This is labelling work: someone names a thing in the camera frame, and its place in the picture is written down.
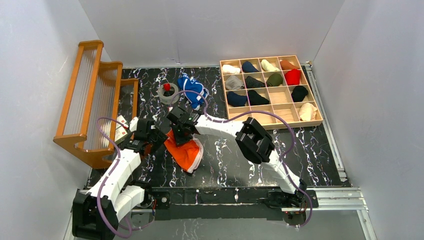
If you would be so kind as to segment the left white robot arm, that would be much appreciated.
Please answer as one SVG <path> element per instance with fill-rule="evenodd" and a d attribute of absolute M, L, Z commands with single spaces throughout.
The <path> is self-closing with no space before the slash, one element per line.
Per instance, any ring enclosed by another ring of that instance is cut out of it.
<path fill-rule="evenodd" d="M 130 136 L 120 146 L 113 143 L 116 158 L 100 180 L 86 192 L 78 191 L 72 203 L 71 232 L 86 240 L 129 238 L 135 230 L 128 214 L 148 196 L 141 183 L 128 179 L 142 162 L 142 156 L 154 153 L 167 136 L 152 119 L 135 117 L 129 123 Z"/>

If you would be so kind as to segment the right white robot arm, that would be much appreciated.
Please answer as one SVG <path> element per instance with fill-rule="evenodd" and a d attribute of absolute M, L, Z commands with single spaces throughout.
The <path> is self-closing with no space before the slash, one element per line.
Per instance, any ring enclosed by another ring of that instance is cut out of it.
<path fill-rule="evenodd" d="M 168 114 L 175 137 L 182 137 L 183 143 L 197 135 L 212 135 L 236 141 L 242 155 L 251 163 L 261 165 L 275 178 L 282 192 L 300 202 L 306 192 L 305 182 L 295 175 L 278 154 L 273 138 L 253 117 L 244 121 L 236 118 L 224 119 L 200 111 L 187 112 L 177 106 Z"/>

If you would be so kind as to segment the orange underwear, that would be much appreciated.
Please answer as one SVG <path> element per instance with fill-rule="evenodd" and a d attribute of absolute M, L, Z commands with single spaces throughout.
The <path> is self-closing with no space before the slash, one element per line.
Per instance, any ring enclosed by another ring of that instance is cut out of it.
<path fill-rule="evenodd" d="M 193 138 L 188 143 L 177 146 L 173 131 L 170 130 L 166 135 L 168 137 L 164 142 L 166 149 L 185 172 L 192 174 L 203 158 L 204 147 L 202 143 L 197 138 Z"/>

